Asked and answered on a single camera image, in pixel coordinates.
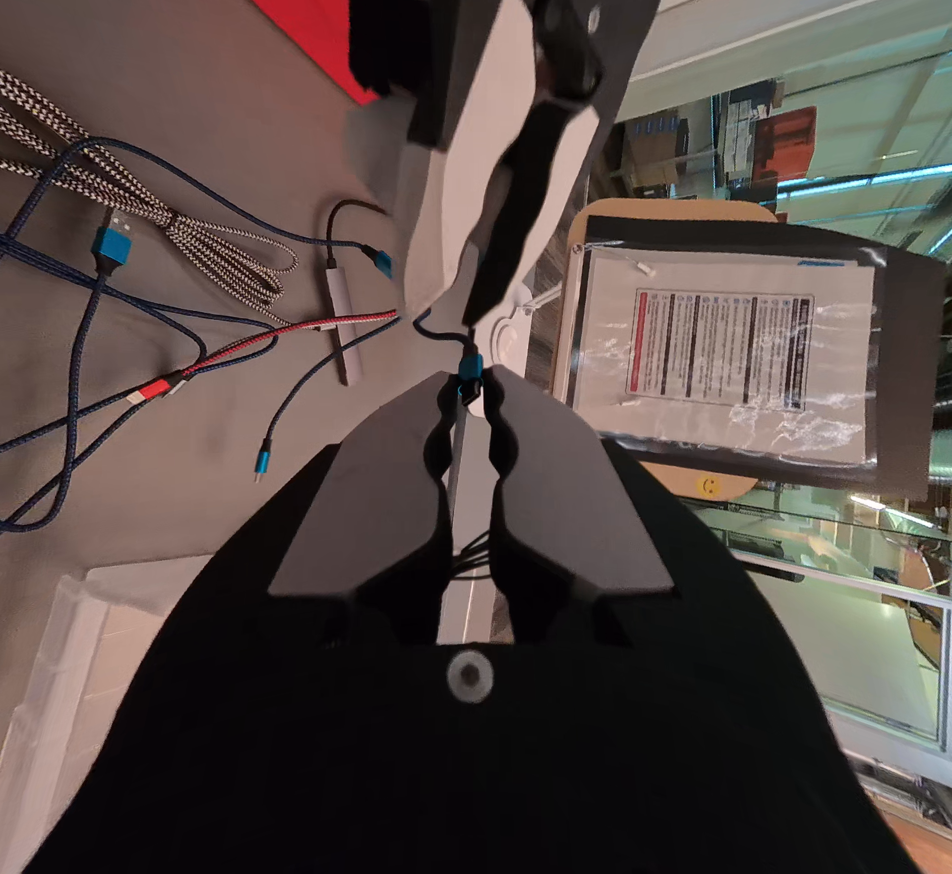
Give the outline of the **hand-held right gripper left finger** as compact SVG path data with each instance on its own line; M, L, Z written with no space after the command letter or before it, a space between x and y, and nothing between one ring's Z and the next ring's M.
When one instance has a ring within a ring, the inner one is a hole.
M446 474L456 378L441 370L378 408L341 442L270 587L272 596L349 597L453 552Z

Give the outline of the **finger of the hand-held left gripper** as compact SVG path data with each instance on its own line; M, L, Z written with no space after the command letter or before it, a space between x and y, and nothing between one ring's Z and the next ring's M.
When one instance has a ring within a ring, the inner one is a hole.
M535 266L554 234L599 128L595 108L538 104L508 151L505 201L490 231L463 323L475 326Z
M402 149L402 310L425 310L453 285L494 169L532 106L535 72L530 8L500 0L448 146Z

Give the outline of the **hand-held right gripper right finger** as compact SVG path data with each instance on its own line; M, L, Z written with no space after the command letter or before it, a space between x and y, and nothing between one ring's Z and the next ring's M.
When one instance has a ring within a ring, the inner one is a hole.
M584 419L505 367L485 373L483 405L498 475L489 534L498 583L524 560L593 597L673 593L657 547Z

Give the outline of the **grey usb-c hub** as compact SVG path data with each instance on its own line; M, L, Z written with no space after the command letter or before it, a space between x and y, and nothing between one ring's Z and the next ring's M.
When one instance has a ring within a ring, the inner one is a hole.
M329 310L335 316L350 315L351 293L347 276L333 257L327 260L324 271L324 281L327 287ZM357 326L353 323L339 324L335 330L335 342L342 348L351 345L358 336ZM363 363L359 347L353 345L338 357L338 371L342 384L353 387L363 379Z

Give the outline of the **clear plastic bin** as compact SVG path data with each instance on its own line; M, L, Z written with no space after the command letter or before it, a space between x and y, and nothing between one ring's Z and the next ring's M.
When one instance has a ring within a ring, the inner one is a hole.
M21 872L75 797L160 627L209 555L62 577L1 761L1 870Z

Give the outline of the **blue usb plug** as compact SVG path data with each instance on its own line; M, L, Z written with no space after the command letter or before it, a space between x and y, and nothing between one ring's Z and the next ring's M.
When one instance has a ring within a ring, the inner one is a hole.
M126 214L106 208L90 251L98 278L110 278L125 267L133 244L132 224Z

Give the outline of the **wooden sign board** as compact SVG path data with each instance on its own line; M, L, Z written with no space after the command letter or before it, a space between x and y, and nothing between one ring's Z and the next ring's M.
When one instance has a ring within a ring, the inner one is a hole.
M579 297L577 292L571 289L571 282L575 278L575 273L579 270L576 260L581 257L581 253L576 250L576 247L582 248L585 246L588 221L591 216L616 217L635 221L710 220L779 224L775 214L756 204L714 199L606 198L594 201L580 210L568 229L563 253L565 272L563 276L561 323L551 381L552 388L549 392L560 401L566 401L571 337L574 325L573 314L578 305ZM750 491L757 483L755 477L731 475L724 471L713 470L710 466L691 467L645 463L645 468L675 495L703 501L732 501ZM703 473L720 475L720 499L698 497L697 481Z

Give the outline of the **instruction sheet in sleeve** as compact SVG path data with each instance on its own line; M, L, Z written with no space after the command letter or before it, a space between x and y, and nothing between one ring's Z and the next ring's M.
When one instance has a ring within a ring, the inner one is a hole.
M870 465L877 272L598 243L582 255L568 404L651 452Z

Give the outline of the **white stand base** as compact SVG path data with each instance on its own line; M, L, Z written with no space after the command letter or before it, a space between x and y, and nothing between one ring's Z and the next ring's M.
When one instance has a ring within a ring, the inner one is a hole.
M525 283L513 286L475 327L486 364L501 365L550 392L562 297L561 281L540 293Z

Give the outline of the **red crate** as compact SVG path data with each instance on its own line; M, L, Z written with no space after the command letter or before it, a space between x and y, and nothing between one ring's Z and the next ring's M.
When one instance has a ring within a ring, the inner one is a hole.
M807 106L756 122L752 182L806 176L815 151L817 108Z

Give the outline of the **dark sign panel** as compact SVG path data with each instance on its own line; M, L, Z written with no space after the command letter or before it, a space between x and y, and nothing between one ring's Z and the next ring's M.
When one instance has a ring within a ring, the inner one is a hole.
M597 241L622 249L800 254L822 261L858 261L876 268L874 344L878 366L872 399L873 466L833 466L769 460L753 452L689 450L678 442L619 438L642 462L709 466L716 472L812 487L864 488L918 498L929 471L934 390L939 361L946 266L942 261L877 240L820 227L780 224L772 218L624 217L586 210L587 248Z

